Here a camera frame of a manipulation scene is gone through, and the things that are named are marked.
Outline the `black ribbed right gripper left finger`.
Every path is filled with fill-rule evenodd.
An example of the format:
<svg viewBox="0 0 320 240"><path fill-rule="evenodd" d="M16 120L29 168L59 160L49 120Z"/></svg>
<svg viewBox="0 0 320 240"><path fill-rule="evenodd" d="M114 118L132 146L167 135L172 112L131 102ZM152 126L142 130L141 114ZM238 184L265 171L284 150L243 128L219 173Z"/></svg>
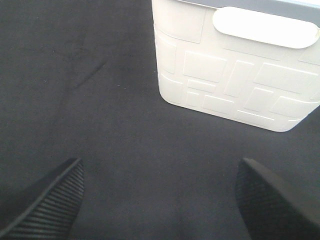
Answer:
<svg viewBox="0 0 320 240"><path fill-rule="evenodd" d="M85 192L83 161L70 158L0 205L2 240L66 240Z"/></svg>

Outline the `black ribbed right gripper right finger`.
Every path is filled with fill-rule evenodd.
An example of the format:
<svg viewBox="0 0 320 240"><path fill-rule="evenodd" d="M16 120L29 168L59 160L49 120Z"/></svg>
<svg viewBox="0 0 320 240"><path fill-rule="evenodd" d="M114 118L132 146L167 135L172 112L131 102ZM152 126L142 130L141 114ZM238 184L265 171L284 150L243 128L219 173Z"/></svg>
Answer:
<svg viewBox="0 0 320 240"><path fill-rule="evenodd" d="M318 240L320 201L262 164L238 164L235 199L253 240Z"/></svg>

